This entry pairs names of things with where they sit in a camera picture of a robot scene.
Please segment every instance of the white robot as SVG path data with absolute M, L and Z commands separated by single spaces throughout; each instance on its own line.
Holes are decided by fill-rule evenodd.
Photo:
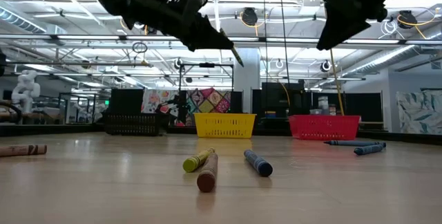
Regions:
M 35 83 L 36 71 L 22 71 L 19 83 L 12 92 L 12 104 L 21 109 L 22 113 L 30 113 L 34 97 L 40 96 L 40 84 Z

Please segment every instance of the ceiling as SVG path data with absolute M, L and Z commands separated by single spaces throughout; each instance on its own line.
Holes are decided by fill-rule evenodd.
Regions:
M 33 21 L 38 21 L 44 24 L 53 24 L 61 27 L 66 31 L 66 34 L 77 35 L 144 35 L 141 29 L 128 30 L 121 25 L 120 19 L 116 16 L 108 14 L 105 9 L 97 2 L 97 0 L 77 0 L 79 4 L 72 0 L 2 0 L 6 2 L 11 8 L 20 13 L 25 14 Z M 201 13 L 208 15 L 213 26 L 215 26 L 215 0 L 209 0 L 209 3 L 201 9 Z M 230 37 L 311 37 L 318 38 L 321 34 L 324 21 L 313 20 L 316 15 L 317 19 L 325 19 L 324 8 L 320 5 L 318 7 L 309 7 L 310 3 L 319 0 L 218 0 L 218 12 L 220 18 L 220 27 L 222 27 Z M 387 0 L 385 2 L 386 8 L 389 10 L 389 15 L 397 17 L 399 10 L 411 10 L 413 15 L 417 17 L 420 23 L 424 23 L 433 18 L 436 9 L 440 6 L 440 0 Z M 263 23 L 257 30 L 245 26 L 239 19 L 236 19 L 245 7 L 254 7 L 260 19 L 264 21 L 267 14 L 267 21 Z M 88 13 L 99 19 L 103 24 L 99 25 Z M 439 18 L 429 24 L 421 26 L 421 30 L 432 28 L 440 24 Z M 415 28 L 409 30 L 398 29 L 400 32 L 387 32 L 391 30 L 386 23 L 373 23 L 372 27 L 366 31 L 358 34 L 354 38 L 362 39 L 402 39 L 410 38 L 418 35 Z M 23 30 L 15 28 L 10 24 L 0 21 L 0 33 L 17 33 L 24 34 Z M 54 48 L 36 48 L 31 47 L 31 41 L 22 41 L 21 46 L 28 47 L 30 51 L 39 54 L 39 58 L 55 59 L 56 57 L 63 57 L 63 62 L 78 62 L 81 60 L 90 60 L 92 62 L 119 62 L 120 64 L 137 61 L 140 63 L 143 59 L 152 63 L 153 68 L 130 66 L 119 67 L 119 73 L 136 73 L 136 74 L 177 74 L 173 69 L 173 64 L 178 57 L 188 63 L 199 62 L 214 62 L 223 64 L 232 64 L 233 54 L 230 51 L 223 50 L 197 50 L 194 53 L 188 50 L 180 49 L 150 49 L 148 52 L 136 55 L 131 53 L 129 49 L 123 48 L 82 48 L 72 50 L 69 48 L 60 48 L 56 51 Z M 3 43 L 3 47 L 12 48 L 11 43 Z M 13 50 L 22 50 L 17 45 Z M 334 59 L 338 64 L 338 70 L 341 71 L 356 62 L 363 60 L 380 50 L 373 48 L 359 48 L 357 46 L 346 48 L 335 48 Z M 261 70 L 265 71 L 267 63 L 269 73 L 272 76 L 287 75 L 285 59 L 289 61 L 290 76 L 324 76 L 319 68 L 319 64 L 329 59 L 328 51 L 318 51 L 315 48 L 303 47 L 259 47 L 261 54 Z M 29 57 L 17 57 L 20 60 L 31 62 Z M 279 61 L 283 63 L 282 68 L 279 68 Z M 67 71 L 71 73 L 93 73 L 98 67 L 93 66 L 88 69 L 83 69 L 80 66 L 62 66 L 57 68 L 58 71 Z M 189 75 L 226 75 L 226 72 L 220 68 L 194 68 Z M 77 81 L 83 81 L 82 77 L 71 76 Z M 165 80 L 152 79 L 147 77 L 134 77 L 140 84 L 150 87 L 172 86 L 177 84 L 177 79 Z M 110 78 L 101 78 L 93 80 L 97 83 L 111 85 L 114 83 Z M 204 78 L 204 83 L 208 86 L 226 86 L 231 83 L 229 78 Z

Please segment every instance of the wooden floor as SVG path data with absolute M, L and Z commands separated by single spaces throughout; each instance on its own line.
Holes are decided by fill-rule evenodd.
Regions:
M 351 147 L 291 138 L 120 137 L 104 133 L 0 138 L 48 144 L 45 156 L 0 158 L 0 223 L 441 223 L 442 147 Z M 215 147 L 218 186 L 201 194 L 182 162 Z M 260 178 L 253 149 L 274 168 Z

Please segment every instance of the black basket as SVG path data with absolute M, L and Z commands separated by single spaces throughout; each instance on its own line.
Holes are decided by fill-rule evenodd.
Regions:
M 111 135 L 158 136 L 164 116 L 156 113 L 118 114 L 104 116 L 104 130 Z

